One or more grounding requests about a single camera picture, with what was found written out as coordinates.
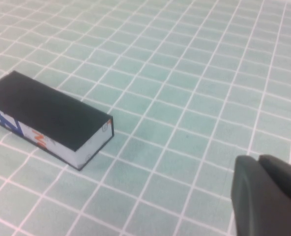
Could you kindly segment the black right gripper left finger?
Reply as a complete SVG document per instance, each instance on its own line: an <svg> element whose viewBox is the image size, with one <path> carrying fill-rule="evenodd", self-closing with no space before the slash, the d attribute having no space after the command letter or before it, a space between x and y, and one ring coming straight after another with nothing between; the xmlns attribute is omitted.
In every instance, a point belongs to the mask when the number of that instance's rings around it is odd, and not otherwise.
<svg viewBox="0 0 291 236"><path fill-rule="evenodd" d="M270 178L259 160L235 160L231 199L239 236L291 236L291 199Z"/></svg>

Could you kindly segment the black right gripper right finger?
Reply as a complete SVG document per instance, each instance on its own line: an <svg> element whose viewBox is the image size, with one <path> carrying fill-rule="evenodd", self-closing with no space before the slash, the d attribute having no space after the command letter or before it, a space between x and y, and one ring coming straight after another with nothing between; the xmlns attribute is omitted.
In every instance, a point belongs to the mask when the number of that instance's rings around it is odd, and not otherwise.
<svg viewBox="0 0 291 236"><path fill-rule="evenodd" d="M260 155L259 163L279 189L291 199L291 165L269 154Z"/></svg>

